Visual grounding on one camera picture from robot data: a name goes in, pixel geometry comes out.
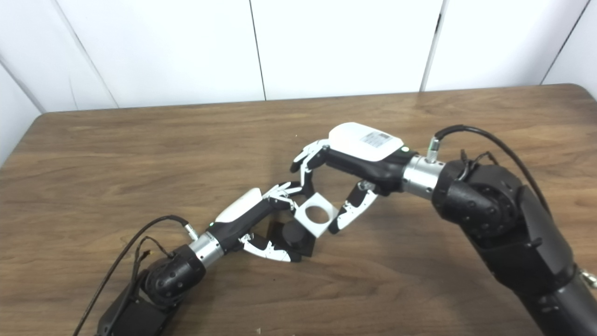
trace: metal cylinder connector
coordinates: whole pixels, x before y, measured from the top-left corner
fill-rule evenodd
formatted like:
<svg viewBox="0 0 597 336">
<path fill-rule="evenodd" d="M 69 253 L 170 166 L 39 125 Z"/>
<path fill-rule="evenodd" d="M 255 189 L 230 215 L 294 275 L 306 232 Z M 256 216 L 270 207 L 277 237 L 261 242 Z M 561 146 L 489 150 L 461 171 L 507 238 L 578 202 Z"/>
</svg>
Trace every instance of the metal cylinder connector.
<svg viewBox="0 0 597 336">
<path fill-rule="evenodd" d="M 426 157 L 415 155 L 404 168 L 402 189 L 406 193 L 430 200 L 443 168 L 443 162 L 430 162 Z"/>
</svg>

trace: silver metal joint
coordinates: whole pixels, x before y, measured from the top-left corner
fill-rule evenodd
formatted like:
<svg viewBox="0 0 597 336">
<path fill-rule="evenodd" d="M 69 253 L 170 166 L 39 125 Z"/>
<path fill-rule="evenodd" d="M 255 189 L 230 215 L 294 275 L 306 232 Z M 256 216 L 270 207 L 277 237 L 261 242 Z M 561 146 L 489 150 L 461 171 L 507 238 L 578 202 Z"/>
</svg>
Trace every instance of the silver metal joint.
<svg viewBox="0 0 597 336">
<path fill-rule="evenodd" d="M 224 255 L 220 242 L 209 232 L 199 236 L 189 247 L 206 268 Z"/>
<path fill-rule="evenodd" d="M 404 168 L 402 189 L 430 200 L 443 168 L 443 162 L 429 162 L 426 157 L 415 155 Z"/>
<path fill-rule="evenodd" d="M 431 142 L 429 142 L 429 149 L 427 149 L 427 157 L 425 161 L 428 163 L 435 163 L 438 160 L 438 151 L 439 151 L 439 139 L 436 137 L 431 138 Z"/>
<path fill-rule="evenodd" d="M 597 289 L 597 276 L 587 272 L 586 270 L 580 270 L 580 277 L 593 289 Z"/>
<path fill-rule="evenodd" d="M 199 235 L 197 235 L 197 231 L 195 231 L 195 229 L 192 226 L 190 226 L 190 224 L 185 225 L 184 229 L 187 230 L 187 232 L 189 233 L 189 237 L 193 241 L 199 239 Z"/>
</svg>

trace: black joint housing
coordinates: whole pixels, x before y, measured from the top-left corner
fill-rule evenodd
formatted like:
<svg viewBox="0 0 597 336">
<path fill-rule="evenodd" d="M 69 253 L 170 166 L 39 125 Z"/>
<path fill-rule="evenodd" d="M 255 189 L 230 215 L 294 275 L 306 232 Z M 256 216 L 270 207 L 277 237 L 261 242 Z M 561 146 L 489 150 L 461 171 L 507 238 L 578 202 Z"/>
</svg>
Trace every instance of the black joint housing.
<svg viewBox="0 0 597 336">
<path fill-rule="evenodd" d="M 157 305 L 171 306 L 205 276 L 205 266 L 188 245 L 177 248 L 172 259 L 163 258 L 149 266 L 144 291 Z"/>
</svg>

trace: cable connector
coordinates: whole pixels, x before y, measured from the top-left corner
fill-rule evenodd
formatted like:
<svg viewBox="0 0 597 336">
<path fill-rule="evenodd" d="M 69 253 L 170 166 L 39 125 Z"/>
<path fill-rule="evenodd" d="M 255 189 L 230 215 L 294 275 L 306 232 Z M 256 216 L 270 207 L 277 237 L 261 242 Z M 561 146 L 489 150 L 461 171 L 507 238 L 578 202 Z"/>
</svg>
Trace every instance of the cable connector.
<svg viewBox="0 0 597 336">
<path fill-rule="evenodd" d="M 583 278 L 584 282 L 586 282 L 589 287 L 597 289 L 597 276 L 581 269 L 580 277 Z"/>
<path fill-rule="evenodd" d="M 187 224 L 184 226 L 184 229 L 187 230 L 187 232 L 189 233 L 189 237 L 196 242 L 199 239 L 199 235 L 197 234 L 197 231 L 195 231 L 195 229 L 190 226 L 190 224 Z"/>
<path fill-rule="evenodd" d="M 435 163 L 438 160 L 438 151 L 439 139 L 432 137 L 431 142 L 429 142 L 429 149 L 427 149 L 427 157 L 425 158 L 425 161 L 427 163 Z"/>
</svg>

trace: black cylinder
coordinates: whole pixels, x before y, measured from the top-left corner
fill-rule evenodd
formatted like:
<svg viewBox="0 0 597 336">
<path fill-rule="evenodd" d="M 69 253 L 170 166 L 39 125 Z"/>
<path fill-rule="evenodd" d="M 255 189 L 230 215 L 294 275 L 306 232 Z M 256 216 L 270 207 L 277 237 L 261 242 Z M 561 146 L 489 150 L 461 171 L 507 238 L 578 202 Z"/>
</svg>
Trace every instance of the black cylinder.
<svg viewBox="0 0 597 336">
<path fill-rule="evenodd" d="M 547 295 L 518 295 L 545 336 L 597 336 L 597 302 L 580 276 Z"/>
</svg>

